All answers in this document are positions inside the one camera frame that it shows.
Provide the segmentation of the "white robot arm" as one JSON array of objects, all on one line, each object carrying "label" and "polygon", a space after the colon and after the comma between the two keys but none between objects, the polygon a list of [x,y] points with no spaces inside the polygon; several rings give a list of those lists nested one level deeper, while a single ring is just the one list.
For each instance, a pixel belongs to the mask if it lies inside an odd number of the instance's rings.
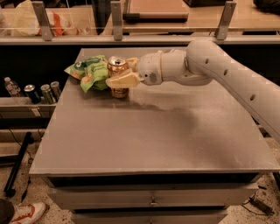
[{"label": "white robot arm", "polygon": [[106,79],[110,88],[134,88],[174,81],[184,86],[219,82],[265,129],[280,141],[280,87],[231,58],[214,42],[195,39],[184,50],[152,52]]}]

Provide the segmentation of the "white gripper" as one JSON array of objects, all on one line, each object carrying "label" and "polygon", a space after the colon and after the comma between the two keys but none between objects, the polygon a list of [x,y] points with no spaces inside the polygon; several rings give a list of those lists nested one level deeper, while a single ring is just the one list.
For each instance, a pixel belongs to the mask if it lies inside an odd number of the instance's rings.
[{"label": "white gripper", "polygon": [[162,52],[148,53],[140,59],[128,58],[129,70],[106,79],[110,88],[134,88],[142,82],[147,86],[160,85],[163,82],[161,72]]}]

